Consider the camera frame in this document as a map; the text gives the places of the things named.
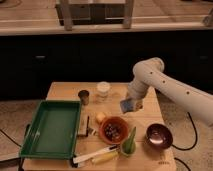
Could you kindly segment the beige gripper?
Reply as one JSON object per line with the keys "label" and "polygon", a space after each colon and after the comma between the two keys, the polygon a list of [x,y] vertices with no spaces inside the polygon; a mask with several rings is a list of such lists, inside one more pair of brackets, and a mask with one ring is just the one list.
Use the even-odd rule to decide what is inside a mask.
{"label": "beige gripper", "polygon": [[133,99],[133,98],[128,98],[128,99],[132,99],[133,100],[133,104],[134,104],[134,110],[133,111],[138,111],[138,110],[143,108],[143,104],[142,104],[141,100]]}

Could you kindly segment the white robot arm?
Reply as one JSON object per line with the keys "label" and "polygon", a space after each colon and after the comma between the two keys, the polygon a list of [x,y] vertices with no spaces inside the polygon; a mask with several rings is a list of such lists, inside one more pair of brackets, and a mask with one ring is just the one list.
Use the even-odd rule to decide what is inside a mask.
{"label": "white robot arm", "polygon": [[133,67],[134,79],[127,88],[128,96],[142,100],[152,86],[206,125],[213,126],[213,95],[165,75],[164,67],[158,57],[137,62]]}

